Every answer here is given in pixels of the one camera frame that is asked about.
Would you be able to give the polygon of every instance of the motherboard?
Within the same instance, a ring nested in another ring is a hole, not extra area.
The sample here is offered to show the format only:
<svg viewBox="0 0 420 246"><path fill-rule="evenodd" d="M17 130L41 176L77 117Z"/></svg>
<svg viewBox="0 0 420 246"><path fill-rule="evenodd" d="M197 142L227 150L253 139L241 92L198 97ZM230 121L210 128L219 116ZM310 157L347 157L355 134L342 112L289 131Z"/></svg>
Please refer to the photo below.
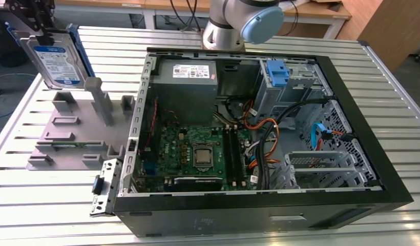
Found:
<svg viewBox="0 0 420 246"><path fill-rule="evenodd" d="M221 191L250 189L241 154L246 145L247 130L162 127L158 159L142 161L145 175L135 177L137 188L146 192L218 190L218 186Z"/></svg>

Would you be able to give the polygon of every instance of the black front bezel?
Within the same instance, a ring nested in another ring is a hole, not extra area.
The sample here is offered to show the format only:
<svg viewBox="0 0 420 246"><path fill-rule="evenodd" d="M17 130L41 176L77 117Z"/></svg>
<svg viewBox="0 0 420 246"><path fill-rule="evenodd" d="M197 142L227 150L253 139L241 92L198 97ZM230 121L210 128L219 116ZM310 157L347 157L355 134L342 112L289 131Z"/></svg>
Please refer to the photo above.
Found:
<svg viewBox="0 0 420 246"><path fill-rule="evenodd" d="M379 206L391 210L410 202L411 196L405 188L399 176L391 166L387 156L381 148L378 140L371 132L365 117L357 107L354 99L326 56L293 55L282 53L225 52L209 50L183 50L147 48L147 52L157 52L158 58L175 58L182 53L205 52L206 54L235 55L274 55L293 58L314 59L327 85L333 90L335 100L342 109L349 125L355 133L365 156L371 163L377 174L382 191L354 192L311 192L311 193L265 193L253 195L219 195L219 196L149 196L149 197L117 197L114 212L163 211L163 210L195 210L195 209L233 209L282 206L315 206L326 204L359 204L363 206Z"/></svg>

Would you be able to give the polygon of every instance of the table leg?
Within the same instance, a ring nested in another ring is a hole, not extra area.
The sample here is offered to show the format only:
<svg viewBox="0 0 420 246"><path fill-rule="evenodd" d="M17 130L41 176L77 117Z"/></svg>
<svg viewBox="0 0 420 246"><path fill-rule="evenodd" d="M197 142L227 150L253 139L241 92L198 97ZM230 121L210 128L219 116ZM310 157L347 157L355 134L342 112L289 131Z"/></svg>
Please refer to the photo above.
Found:
<svg viewBox="0 0 420 246"><path fill-rule="evenodd" d="M343 19L333 19L333 23L329 25L323 39L335 39L339 29L342 28L345 20Z"/></svg>
<svg viewBox="0 0 420 246"><path fill-rule="evenodd" d="M154 30L154 10L142 9L142 16L143 16L145 29Z"/></svg>

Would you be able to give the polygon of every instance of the green circuit board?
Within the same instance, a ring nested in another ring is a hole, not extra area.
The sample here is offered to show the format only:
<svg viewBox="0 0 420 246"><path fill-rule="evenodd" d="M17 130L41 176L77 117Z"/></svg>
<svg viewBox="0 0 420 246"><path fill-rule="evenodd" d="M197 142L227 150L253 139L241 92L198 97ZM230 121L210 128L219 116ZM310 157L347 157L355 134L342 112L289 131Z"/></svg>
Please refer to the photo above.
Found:
<svg viewBox="0 0 420 246"><path fill-rule="evenodd" d="M225 180L225 156L222 128L217 127L163 127L161 132L158 161L151 163L153 177L146 176L145 188L147 192L162 192L162 177L217 177L222 178L223 190L247 190L247 182L233 186ZM249 140L249 131L237 130L239 153L242 153L243 143ZM193 166L193 147L206 146L211 149L213 165L210 168L197 168ZM245 165L242 164L242 174L246 180Z"/></svg>

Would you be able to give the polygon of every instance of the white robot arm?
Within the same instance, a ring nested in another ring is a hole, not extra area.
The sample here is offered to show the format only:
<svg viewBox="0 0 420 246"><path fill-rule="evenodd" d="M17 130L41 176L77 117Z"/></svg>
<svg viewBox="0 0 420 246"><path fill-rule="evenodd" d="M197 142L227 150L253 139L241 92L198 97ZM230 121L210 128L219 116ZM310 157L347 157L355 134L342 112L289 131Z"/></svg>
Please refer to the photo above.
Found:
<svg viewBox="0 0 420 246"><path fill-rule="evenodd" d="M261 44L282 24L278 0L211 0L202 44L209 50L241 50Z"/></svg>

